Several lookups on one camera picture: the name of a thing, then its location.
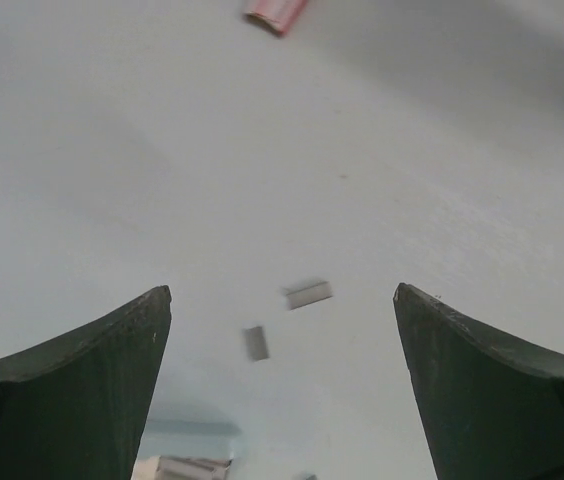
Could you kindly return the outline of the staple strip piece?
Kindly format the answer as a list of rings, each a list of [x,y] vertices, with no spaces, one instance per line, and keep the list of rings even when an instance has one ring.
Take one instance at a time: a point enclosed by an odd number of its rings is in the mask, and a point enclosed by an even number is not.
[[[300,281],[283,289],[286,305],[289,310],[302,308],[333,296],[331,284],[320,278]]]
[[[266,360],[270,357],[263,326],[244,329],[243,339],[248,359],[251,362]]]

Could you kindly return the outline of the red staple box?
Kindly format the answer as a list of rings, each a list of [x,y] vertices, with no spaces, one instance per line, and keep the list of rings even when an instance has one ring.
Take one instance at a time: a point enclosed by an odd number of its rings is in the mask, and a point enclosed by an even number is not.
[[[242,14],[273,34],[285,36],[307,3],[307,0],[250,0],[245,3]]]

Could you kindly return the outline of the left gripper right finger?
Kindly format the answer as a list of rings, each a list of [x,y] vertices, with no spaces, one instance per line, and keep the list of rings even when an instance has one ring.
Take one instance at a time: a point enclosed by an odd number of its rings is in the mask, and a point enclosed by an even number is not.
[[[564,354],[410,284],[393,303],[437,477],[564,479]]]

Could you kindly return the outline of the white stapler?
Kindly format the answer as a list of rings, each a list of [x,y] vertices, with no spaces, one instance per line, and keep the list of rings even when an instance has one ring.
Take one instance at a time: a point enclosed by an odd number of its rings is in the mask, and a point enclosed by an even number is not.
[[[137,460],[132,480],[225,480],[231,460],[197,457],[152,456]]]

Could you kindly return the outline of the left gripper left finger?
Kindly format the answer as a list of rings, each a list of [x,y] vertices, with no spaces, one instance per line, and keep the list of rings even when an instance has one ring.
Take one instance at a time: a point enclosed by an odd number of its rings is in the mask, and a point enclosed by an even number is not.
[[[0,479],[128,479],[171,325],[155,287],[0,359]]]

